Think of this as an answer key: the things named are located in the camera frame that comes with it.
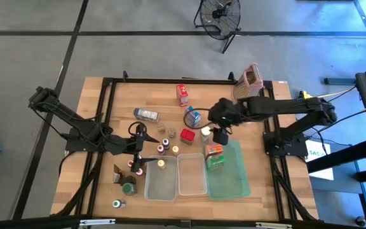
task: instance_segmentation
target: fan stand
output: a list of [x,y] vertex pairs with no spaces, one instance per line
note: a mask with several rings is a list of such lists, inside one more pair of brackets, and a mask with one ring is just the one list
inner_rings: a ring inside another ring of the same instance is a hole
[[[200,5],[199,5],[198,10],[197,10],[197,13],[196,13],[196,16],[194,17],[194,20],[193,20],[194,26],[196,26],[196,28],[199,28],[199,27],[215,27],[217,30],[220,31],[220,29],[217,26],[215,26],[215,25],[196,25],[196,19],[197,19],[198,13],[201,10],[201,6],[203,6],[203,2],[204,2],[204,0],[201,0]],[[231,35],[231,39],[230,38],[227,38],[226,39],[226,43],[225,43],[225,45],[224,45],[224,47],[222,49],[222,52],[221,52],[222,54],[224,54],[227,51],[228,46],[231,44],[231,42],[235,38],[236,33],[239,32],[240,30],[241,30],[241,28],[236,28],[235,29],[235,32],[233,33],[233,35]]]

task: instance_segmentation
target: electric fan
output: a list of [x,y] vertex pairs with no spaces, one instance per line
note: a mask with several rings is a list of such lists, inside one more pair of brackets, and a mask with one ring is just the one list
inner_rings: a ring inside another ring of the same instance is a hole
[[[214,39],[226,40],[222,53],[226,52],[233,41],[241,20],[241,4],[239,0],[201,0],[194,17],[194,25],[202,27],[207,35]],[[200,13],[201,25],[196,25]]]

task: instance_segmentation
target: green translucent tray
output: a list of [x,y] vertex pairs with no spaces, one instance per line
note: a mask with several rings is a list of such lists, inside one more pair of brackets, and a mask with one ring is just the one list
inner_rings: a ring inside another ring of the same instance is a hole
[[212,200],[228,200],[251,195],[240,143],[230,141],[223,147],[225,164],[215,170],[206,171],[210,198]]

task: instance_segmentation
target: pink basket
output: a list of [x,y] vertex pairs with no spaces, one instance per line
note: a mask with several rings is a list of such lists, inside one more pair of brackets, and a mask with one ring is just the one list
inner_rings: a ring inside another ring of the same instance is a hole
[[264,87],[264,81],[259,74],[257,63],[252,63],[244,70],[241,78],[233,88],[233,99],[257,96],[259,90]]

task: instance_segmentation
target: red carton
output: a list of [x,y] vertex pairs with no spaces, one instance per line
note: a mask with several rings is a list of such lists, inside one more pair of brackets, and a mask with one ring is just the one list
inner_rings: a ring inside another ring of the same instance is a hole
[[189,94],[187,93],[184,84],[176,86],[176,97],[180,106],[186,106],[189,101]]
[[192,145],[195,135],[196,134],[193,131],[183,129],[182,133],[180,133],[180,140],[186,144]]

